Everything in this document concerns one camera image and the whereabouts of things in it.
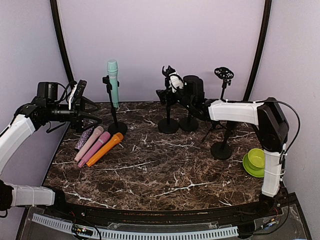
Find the black tripod stand with shock mount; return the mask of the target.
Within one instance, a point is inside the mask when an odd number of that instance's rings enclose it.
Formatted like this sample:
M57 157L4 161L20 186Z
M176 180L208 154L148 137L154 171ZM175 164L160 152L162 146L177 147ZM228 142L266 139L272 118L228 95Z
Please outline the black tripod stand with shock mount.
M211 121L208 109L211 103L213 103L214 101L226 102L226 100L224 99L225 89L231 84L231 80L234 77L234 73L224 66L216 68L214 70L214 74L220 80L222 80L222 91L219 99L205 98L203 80L200 78L198 79L195 102L196 105L194 108L196 109L195 111L197 111L197 117L202 121Z

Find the pink microphone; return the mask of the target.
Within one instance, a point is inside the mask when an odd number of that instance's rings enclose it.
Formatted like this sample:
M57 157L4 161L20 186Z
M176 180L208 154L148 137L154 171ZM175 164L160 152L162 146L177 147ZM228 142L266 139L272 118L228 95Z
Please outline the pink microphone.
M92 147L87 151L87 153L82 157L78 167L82 168L90 160L90 158L110 139L110 137L111 134L108 131L103 132L97 141L92 145Z

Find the cream white microphone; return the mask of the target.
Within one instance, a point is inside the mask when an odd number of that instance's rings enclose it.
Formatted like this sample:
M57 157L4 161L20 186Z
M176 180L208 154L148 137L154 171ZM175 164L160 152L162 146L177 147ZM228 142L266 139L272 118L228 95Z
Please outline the cream white microphone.
M90 137L86 140L82 148L79 150L77 155L75 156L74 160L79 162L82 157L86 154L86 152L90 149L93 143L99 138L99 136L103 133L104 128L102 126L96 127Z

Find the orange microphone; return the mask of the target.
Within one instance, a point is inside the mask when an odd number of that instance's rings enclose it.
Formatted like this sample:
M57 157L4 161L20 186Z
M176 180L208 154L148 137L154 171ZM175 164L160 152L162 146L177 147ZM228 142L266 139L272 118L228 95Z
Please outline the orange microphone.
M107 154L115 145L119 144L124 139L121 132L114 134L111 139L102 146L86 163L88 167L94 165L98 160L100 160L105 154Z

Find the glitter microphone with silver grille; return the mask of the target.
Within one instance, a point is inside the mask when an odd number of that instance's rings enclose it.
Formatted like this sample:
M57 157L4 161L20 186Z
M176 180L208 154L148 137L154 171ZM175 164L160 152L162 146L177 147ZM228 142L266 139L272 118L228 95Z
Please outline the glitter microphone with silver grille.
M81 150L81 148L82 148L82 147L84 146L84 144L87 142L87 140L89 139L89 137L92 135L93 131L94 131L94 128L91 127L91 128L89 128L89 129L85 130L85 131L81 134L81 136L80 136L79 140L77 141L77 144L75 145L75 148L74 148L74 150L75 150L76 152L79 152L79 151Z

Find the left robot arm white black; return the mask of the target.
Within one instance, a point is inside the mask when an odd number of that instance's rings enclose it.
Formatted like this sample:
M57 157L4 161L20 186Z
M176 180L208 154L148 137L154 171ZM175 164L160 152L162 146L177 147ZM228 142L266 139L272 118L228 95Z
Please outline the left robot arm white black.
M69 123L77 133L82 133L102 123L102 119L86 110L94 103L83 96L87 82L80 80L71 92L63 91L58 96L58 82L39 82L37 94L30 103L20 106L10 124L0 134L0 169L5 166L17 149L48 123ZM16 185L0 182L0 209L7 211L18 206L50 206L60 218L67 218L70 206L62 199L56 199L56 191L43 186Z

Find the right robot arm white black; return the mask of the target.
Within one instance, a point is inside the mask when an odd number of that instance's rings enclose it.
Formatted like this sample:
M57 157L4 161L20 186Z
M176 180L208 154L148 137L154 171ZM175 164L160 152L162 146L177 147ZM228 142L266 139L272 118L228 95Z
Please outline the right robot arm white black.
M205 98L202 79L196 75L180 77L175 72L165 76L165 89L155 92L161 103L168 107L181 104L201 121L253 125L266 163L261 193L270 198L277 195L284 174L285 157L291 147L287 143L290 127L280 107L281 101L273 97L259 101L208 99Z

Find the mint green microphone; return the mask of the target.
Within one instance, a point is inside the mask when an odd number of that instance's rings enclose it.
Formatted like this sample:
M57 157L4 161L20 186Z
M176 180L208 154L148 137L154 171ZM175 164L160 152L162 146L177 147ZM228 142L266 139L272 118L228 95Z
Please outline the mint green microphone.
M118 62L115 59L110 59L107 62L107 74L111 84L111 98L113 106L119 108L119 82L118 82Z

